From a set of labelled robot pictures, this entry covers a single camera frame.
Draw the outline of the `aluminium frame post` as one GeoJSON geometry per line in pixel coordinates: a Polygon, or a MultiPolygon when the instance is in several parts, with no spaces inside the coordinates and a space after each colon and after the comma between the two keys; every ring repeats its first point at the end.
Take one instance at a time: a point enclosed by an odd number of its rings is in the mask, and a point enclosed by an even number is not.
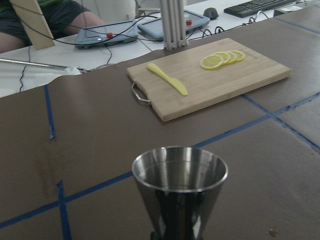
{"type": "Polygon", "coordinates": [[[163,42],[166,50],[185,47],[186,22],[184,19],[183,0],[161,0],[160,12],[163,27],[163,42]]]}

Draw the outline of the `grey teach pendant left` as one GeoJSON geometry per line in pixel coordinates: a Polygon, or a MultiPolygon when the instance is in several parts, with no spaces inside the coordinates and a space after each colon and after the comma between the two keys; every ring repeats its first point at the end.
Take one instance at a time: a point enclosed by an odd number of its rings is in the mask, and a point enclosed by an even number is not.
{"type": "Polygon", "coordinates": [[[135,42],[137,37],[137,24],[133,20],[127,20],[82,28],[79,30],[74,44],[78,49],[109,47],[135,42]]]}

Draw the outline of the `green handled reach grabber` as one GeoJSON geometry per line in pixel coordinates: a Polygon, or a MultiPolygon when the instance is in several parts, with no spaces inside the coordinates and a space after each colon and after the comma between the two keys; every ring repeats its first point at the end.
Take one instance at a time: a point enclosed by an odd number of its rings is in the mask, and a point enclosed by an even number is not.
{"type": "Polygon", "coordinates": [[[67,69],[69,66],[62,66],[62,65],[53,65],[53,64],[46,64],[46,63],[38,63],[38,62],[27,62],[21,60],[13,60],[13,59],[0,59],[3,63],[11,63],[11,64],[21,64],[21,65],[28,65],[28,66],[36,66],[36,67],[43,67],[43,68],[53,68],[53,69],[67,69]]]}

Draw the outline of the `person in green shirt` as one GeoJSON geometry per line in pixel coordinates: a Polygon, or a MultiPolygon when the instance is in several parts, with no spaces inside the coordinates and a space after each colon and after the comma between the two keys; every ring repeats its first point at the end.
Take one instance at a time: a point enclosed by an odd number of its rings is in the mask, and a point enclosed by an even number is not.
{"type": "MultiPolygon", "coordinates": [[[[96,14],[74,0],[39,0],[38,4],[53,38],[75,35],[81,28],[104,25],[96,14]]],[[[31,45],[25,28],[10,1],[0,2],[0,52],[31,45]]]]}

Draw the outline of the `bamboo cutting board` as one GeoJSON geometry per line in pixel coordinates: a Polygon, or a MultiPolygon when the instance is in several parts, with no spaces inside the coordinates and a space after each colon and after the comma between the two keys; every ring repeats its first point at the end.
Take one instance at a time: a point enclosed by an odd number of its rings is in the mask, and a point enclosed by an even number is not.
{"type": "Polygon", "coordinates": [[[179,118],[230,98],[288,78],[292,70],[230,38],[225,38],[152,61],[187,89],[182,96],[160,76],[141,63],[127,69],[128,76],[150,100],[154,111],[164,122],[179,118]],[[242,61],[213,70],[200,66],[200,61],[219,51],[238,50],[242,61]]]}

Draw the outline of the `grey teach pendant right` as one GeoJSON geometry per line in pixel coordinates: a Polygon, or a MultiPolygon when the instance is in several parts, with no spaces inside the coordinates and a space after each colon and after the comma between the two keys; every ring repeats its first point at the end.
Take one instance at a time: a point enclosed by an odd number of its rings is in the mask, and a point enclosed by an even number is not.
{"type": "MultiPolygon", "coordinates": [[[[196,29],[203,29],[209,22],[210,19],[206,16],[184,10],[185,32],[187,35],[196,29]]],[[[164,29],[161,17],[140,23],[137,27],[143,35],[150,37],[152,40],[161,42],[164,39],[164,29]]]]}

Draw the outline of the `black computer mouse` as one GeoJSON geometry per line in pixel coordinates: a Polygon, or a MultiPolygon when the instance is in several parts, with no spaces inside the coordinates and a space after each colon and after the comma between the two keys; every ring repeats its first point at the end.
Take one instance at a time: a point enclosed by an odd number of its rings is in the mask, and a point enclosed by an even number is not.
{"type": "Polygon", "coordinates": [[[219,17],[219,14],[214,7],[209,7],[203,11],[203,16],[209,18],[211,21],[216,20],[219,17]]]}

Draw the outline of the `wooden plank stand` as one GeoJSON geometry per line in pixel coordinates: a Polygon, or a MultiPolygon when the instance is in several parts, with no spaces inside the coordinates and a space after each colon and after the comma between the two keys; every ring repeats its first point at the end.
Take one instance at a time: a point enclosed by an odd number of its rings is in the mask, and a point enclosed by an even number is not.
{"type": "Polygon", "coordinates": [[[36,50],[55,46],[54,37],[37,0],[9,1],[36,50]]]}

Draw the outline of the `yellow plastic knife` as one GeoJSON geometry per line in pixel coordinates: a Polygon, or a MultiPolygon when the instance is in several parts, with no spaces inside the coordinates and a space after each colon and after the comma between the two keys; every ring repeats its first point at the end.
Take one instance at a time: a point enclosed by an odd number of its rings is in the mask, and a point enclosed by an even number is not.
{"type": "Polygon", "coordinates": [[[146,65],[146,68],[150,70],[151,72],[155,73],[162,79],[164,79],[166,82],[168,82],[172,87],[174,87],[182,96],[188,95],[188,90],[184,86],[182,82],[180,82],[178,79],[168,76],[162,69],[160,69],[157,65],[154,63],[148,63],[146,65]]]}

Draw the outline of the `black keyboard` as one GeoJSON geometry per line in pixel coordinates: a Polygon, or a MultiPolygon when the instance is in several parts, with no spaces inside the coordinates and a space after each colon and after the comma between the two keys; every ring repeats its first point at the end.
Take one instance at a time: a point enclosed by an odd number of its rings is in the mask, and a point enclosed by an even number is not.
{"type": "Polygon", "coordinates": [[[225,8],[223,11],[226,14],[244,18],[259,11],[274,10],[282,6],[286,6],[296,2],[295,0],[250,0],[241,4],[230,6],[225,8]]]}

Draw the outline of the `steel cocktail jigger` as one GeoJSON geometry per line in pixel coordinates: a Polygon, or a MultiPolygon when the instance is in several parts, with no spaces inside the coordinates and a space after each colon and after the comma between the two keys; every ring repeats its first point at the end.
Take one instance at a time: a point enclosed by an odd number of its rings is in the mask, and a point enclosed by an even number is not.
{"type": "Polygon", "coordinates": [[[152,240],[201,240],[229,168],[198,148],[163,146],[139,155],[132,173],[153,225],[152,240]]]}

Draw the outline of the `grey teach pendant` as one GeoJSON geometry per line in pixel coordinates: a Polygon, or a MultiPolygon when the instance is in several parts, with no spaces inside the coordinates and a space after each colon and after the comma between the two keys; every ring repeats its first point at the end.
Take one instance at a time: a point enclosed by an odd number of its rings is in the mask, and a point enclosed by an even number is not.
{"type": "MultiPolygon", "coordinates": [[[[203,29],[209,22],[210,19],[206,16],[184,10],[185,32],[187,35],[196,29],[203,29]]],[[[137,27],[143,35],[150,37],[152,40],[161,42],[164,39],[164,29],[161,17],[140,23],[137,27]]]]}
{"type": "Polygon", "coordinates": [[[135,42],[137,37],[137,24],[133,20],[127,20],[82,28],[79,30],[74,44],[78,49],[109,47],[135,42]]]}

